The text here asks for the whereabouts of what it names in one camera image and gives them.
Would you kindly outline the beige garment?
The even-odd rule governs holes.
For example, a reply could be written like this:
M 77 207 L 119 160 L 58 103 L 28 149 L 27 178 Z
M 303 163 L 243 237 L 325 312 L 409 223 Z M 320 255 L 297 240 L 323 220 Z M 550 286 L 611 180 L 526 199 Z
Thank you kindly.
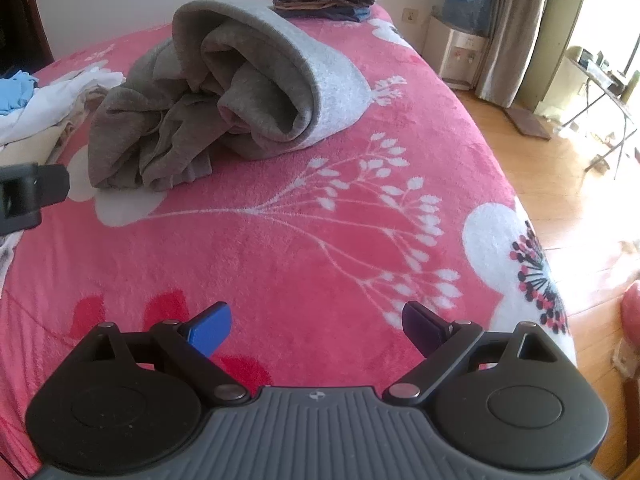
M 70 137 L 99 106 L 106 94 L 107 91 L 103 89 L 91 91 L 81 96 L 70 114 L 56 125 L 27 139 L 6 144 L 1 149 L 1 167 L 56 162 Z

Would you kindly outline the white garment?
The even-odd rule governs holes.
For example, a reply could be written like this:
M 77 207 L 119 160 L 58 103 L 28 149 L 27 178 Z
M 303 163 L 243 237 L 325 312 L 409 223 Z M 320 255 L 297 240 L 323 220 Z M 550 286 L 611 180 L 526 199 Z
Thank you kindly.
M 99 64 L 67 73 L 36 89 L 23 108 L 1 117 L 1 144 L 25 140 L 62 122 L 89 93 L 111 90 L 125 81 L 121 72 Z

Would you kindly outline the brown folded clothes in stack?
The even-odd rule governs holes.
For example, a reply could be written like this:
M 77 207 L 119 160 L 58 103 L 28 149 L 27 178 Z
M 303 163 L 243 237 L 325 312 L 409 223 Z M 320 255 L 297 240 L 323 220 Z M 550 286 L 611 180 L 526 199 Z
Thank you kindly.
M 272 10 L 282 18 L 360 23 L 371 14 L 373 0 L 271 0 Z

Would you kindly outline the beige curtain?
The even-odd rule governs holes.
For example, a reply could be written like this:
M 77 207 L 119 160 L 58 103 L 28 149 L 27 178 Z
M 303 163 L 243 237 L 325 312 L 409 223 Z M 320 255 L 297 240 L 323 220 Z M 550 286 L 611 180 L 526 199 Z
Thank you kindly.
M 524 80 L 548 0 L 498 0 L 475 94 L 508 108 Z

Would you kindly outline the light blue garment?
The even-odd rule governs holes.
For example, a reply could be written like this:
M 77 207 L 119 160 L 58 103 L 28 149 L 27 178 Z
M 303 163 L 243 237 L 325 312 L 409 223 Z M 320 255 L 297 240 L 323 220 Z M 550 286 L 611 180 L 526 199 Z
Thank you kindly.
M 11 77 L 0 79 L 0 115 L 6 116 L 24 108 L 35 93 L 38 79 L 19 70 Z

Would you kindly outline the brown floor mat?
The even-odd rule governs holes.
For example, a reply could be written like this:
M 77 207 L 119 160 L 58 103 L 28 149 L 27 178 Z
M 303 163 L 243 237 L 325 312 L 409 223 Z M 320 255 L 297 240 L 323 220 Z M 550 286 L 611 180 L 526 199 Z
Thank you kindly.
M 529 110 L 524 110 L 524 108 L 517 106 L 511 106 L 505 108 L 503 111 L 522 136 L 529 136 L 530 138 L 545 141 L 549 141 L 551 139 L 551 134 L 548 133 L 544 126 L 541 125 L 538 118 Z

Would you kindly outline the white water dispenser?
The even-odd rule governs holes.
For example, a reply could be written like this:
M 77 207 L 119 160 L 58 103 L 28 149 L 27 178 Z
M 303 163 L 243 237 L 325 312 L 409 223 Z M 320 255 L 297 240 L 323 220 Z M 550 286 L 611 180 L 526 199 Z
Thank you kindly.
M 432 15 L 422 56 L 450 89 L 471 90 L 477 82 L 486 44 L 485 37 L 464 32 Z

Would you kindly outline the pink floral blanket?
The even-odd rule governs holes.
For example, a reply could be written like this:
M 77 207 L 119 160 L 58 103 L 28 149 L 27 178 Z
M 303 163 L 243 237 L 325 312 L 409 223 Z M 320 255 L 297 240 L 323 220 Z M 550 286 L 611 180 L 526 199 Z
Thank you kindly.
M 384 389 L 419 362 L 400 312 L 575 344 L 529 218 L 462 103 L 376 6 L 362 23 L 304 21 L 372 88 L 367 114 L 308 150 L 222 154 L 168 192 L 99 191 L 86 127 L 61 154 L 67 200 L 17 243 L 1 289 L 1 474 L 38 458 L 27 404 L 89 330 L 184 321 L 229 304 L 215 362 L 247 388 Z

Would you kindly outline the wall socket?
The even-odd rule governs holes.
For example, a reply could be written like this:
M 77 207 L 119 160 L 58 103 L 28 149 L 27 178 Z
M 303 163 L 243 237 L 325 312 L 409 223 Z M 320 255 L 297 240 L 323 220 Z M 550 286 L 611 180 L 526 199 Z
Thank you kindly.
M 405 8 L 402 12 L 402 20 L 406 23 L 413 24 L 418 20 L 419 11 L 416 9 Z

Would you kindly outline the grey sweatpants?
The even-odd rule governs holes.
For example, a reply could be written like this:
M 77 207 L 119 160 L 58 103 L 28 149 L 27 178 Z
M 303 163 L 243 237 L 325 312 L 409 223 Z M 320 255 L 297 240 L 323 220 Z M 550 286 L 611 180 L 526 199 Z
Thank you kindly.
M 273 11 L 192 1 L 94 114 L 89 180 L 169 190 L 211 174 L 216 143 L 273 158 L 351 127 L 371 102 L 347 56 Z

